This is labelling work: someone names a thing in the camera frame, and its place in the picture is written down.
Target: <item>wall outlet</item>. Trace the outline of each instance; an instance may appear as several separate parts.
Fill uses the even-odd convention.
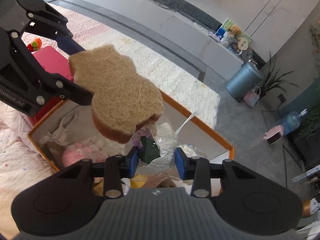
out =
[[[284,103],[285,101],[287,101],[287,99],[285,99],[285,97],[284,97],[284,95],[282,93],[278,95],[278,98],[279,98],[281,103]]]

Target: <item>red and green crochet toy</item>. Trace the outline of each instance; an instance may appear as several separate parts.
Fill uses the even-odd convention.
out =
[[[31,41],[28,45],[27,48],[30,52],[37,51],[41,48],[42,46],[42,41],[40,38],[35,38],[33,41]]]

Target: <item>trash can lid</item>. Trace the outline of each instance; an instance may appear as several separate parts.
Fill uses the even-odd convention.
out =
[[[256,65],[253,64],[252,62],[246,62],[243,67],[247,68],[253,75],[257,76],[259,79],[263,79],[263,74],[260,72]]]

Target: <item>stuffed toy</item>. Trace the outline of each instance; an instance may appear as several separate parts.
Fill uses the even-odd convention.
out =
[[[40,38],[35,38],[33,41],[31,41],[28,45],[27,48],[30,52],[37,51],[41,48],[42,46],[42,41]]]
[[[237,25],[232,25],[229,28],[229,31],[224,33],[220,43],[228,48],[231,44],[236,42],[236,36],[240,35],[241,32],[241,29]]]

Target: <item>teddy bear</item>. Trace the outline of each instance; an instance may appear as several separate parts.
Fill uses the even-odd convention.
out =
[[[241,34],[241,29],[237,25],[232,25],[227,32],[224,33],[220,43],[228,48],[231,44],[236,42],[236,36]]]

